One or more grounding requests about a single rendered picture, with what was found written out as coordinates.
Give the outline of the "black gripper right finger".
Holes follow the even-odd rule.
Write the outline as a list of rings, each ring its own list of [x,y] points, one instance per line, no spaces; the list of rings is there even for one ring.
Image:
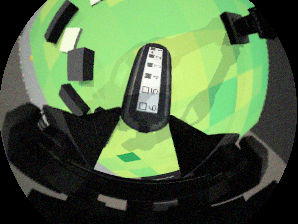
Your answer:
[[[208,135],[174,115],[170,116],[169,125],[169,132],[172,135],[174,148],[176,148],[181,179],[194,176],[193,171],[200,168],[201,164],[204,164],[220,145],[235,144],[239,140],[239,133]]]

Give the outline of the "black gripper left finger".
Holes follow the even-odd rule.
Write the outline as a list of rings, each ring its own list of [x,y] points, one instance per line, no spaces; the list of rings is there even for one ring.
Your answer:
[[[51,127],[68,133],[76,151],[80,153],[85,167],[93,168],[100,159],[106,140],[112,135],[114,125],[120,119],[120,107],[106,111],[92,112],[88,115],[74,116],[73,113],[61,111],[61,108],[44,104],[45,120]]]

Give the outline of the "small green flat block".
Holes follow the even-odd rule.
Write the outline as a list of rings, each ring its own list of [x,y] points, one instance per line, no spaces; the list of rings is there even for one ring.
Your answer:
[[[138,157],[136,156],[136,153],[132,152],[132,153],[125,153],[125,155],[118,155],[118,157],[120,157],[120,160],[122,161],[128,161],[128,163],[130,163],[130,161],[138,161],[141,159],[138,159]]]

